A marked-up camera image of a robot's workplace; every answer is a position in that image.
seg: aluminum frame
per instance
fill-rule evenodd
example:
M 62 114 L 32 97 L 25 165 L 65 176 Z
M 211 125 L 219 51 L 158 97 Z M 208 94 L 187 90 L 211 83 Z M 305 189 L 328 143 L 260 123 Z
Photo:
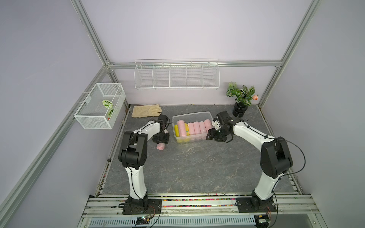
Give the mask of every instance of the aluminum frame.
M 93 85 L 97 82 L 101 82 L 104 76 L 107 74 L 113 83 L 119 83 L 118 79 L 115 75 L 115 69 L 134 69 L 135 63 L 112 63 L 107 57 L 105 50 L 97 36 L 95 29 L 93 28 L 89 17 L 85 11 L 84 6 L 82 5 L 80 0 L 71 0 L 74 5 L 75 10 L 80 16 L 80 20 L 84 25 L 94 48 L 103 63 L 103 67 L 99 70 L 97 75 L 91 81 L 90 85 Z M 311 18 L 316 12 L 321 0 L 313 0 L 310 7 L 308 8 L 299 28 L 297 29 L 291 43 L 289 44 L 283 58 L 281 60 L 267 60 L 267 61 L 220 61 L 219 67 L 245 67 L 245 66 L 275 66 L 277 69 L 274 72 L 272 79 L 267 85 L 264 94 L 259 102 L 259 107 L 262 108 L 267 101 L 272 89 L 280 78 L 283 70 L 285 69 L 290 57 L 292 56 L 298 42 L 300 41 L 304 31 L 306 30 Z M 85 91 L 82 93 L 78 102 L 82 102 L 89 92 L 90 86 L 88 86 Z M 124 105 L 126 108 L 129 108 L 128 102 L 125 100 Z M 62 142 L 63 138 L 70 130 L 72 124 L 74 123 L 74 118 L 72 113 L 75 112 L 78 108 L 78 104 L 75 104 L 71 111 L 66 115 L 64 120 L 58 126 L 56 131 L 53 133 L 51 138 L 47 141 L 45 146 L 42 148 L 40 153 L 34 159 L 32 164 L 14 186 L 10 194 L 4 200 L 4 202 L 0 205 L 0 228 L 5 227 L 8 222 L 11 220 L 12 216 L 19 208 L 20 204 L 36 182 L 37 178 L 40 176 L 44 167 L 48 164 L 48 161 L 51 159 L 52 155 L 55 153 L 56 149 Z M 83 225 L 88 218 L 85 220 L 82 219 L 79 225 Z
M 192 193 L 149 194 L 149 198 L 151 199 L 162 199 L 163 207 L 161 209 L 161 216 L 241 216 L 263 214 L 259 212 L 239 213 L 237 206 L 234 205 L 237 197 L 250 197 L 250 194 L 202 193 L 195 196 L 192 196 Z M 279 215 L 307 214 L 312 221 L 313 227 L 326 228 L 311 195 L 276 195 L 276 197 Z M 109 195 L 100 198 L 90 198 L 85 206 L 78 228 L 89 227 L 92 218 L 129 217 L 133 219 L 137 217 L 123 215 L 123 208 L 118 208 L 118 205 L 123 203 L 127 198 L 128 195 Z
M 161 65 L 167 62 L 143 62 L 144 65 Z M 186 64 L 186 62 L 168 62 L 169 64 Z M 195 62 L 199 64 L 209 64 L 209 61 Z M 241 60 L 241 61 L 219 61 L 218 67 L 254 67 L 254 66 L 276 66 L 282 65 L 281 60 Z M 135 62 L 118 62 L 110 63 L 109 68 L 112 70 L 135 69 Z

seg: black pot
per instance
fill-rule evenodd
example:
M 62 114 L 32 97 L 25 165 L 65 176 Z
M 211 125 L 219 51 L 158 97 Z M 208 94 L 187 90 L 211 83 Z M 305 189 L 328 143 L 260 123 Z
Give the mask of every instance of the black pot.
M 248 109 L 248 106 L 245 106 L 243 103 L 235 103 L 234 104 L 234 109 L 232 114 L 235 117 L 243 117 L 245 111 Z

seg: perforated metal plate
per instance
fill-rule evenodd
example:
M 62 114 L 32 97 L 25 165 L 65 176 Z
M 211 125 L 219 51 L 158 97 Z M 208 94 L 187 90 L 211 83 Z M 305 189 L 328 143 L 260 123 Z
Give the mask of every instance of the perforated metal plate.
M 158 216 L 151 219 L 150 224 L 154 224 Z M 146 225 L 135 225 L 137 217 L 121 217 L 121 218 L 93 218 L 90 222 L 90 228 L 97 227 L 146 227 Z M 156 226 L 159 227 L 211 227 L 219 225 L 255 225 L 253 215 L 239 216 L 160 216 Z

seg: wall-mounted wire shelf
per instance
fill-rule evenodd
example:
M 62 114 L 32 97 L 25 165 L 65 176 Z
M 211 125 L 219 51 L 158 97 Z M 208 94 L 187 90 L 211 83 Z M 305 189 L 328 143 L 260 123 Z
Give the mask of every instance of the wall-mounted wire shelf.
M 96 83 L 74 117 L 84 129 L 112 129 L 125 98 L 121 84 Z
M 218 89 L 218 60 L 136 60 L 134 82 L 137 89 Z

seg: white robotic arm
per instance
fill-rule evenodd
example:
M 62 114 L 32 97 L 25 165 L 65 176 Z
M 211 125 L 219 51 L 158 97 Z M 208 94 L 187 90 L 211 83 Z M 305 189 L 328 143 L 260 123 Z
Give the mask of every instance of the white robotic arm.
M 124 215 L 140 214 L 147 210 L 149 200 L 143 174 L 143 165 L 147 159 L 147 141 L 152 138 L 155 143 L 168 143 L 169 133 L 165 131 L 168 120 L 167 116 L 160 115 L 158 120 L 149 121 L 140 129 L 123 134 L 118 159 L 128 173 L 130 186 L 129 197 L 123 208 Z
M 207 139 L 227 141 L 227 135 L 244 138 L 261 152 L 260 181 L 252 192 L 252 208 L 265 209 L 272 201 L 273 190 L 280 177 L 293 165 L 288 145 L 284 138 L 274 138 L 249 126 L 243 120 L 233 120 L 226 111 L 220 112 L 213 121 L 215 129 L 210 129 Z

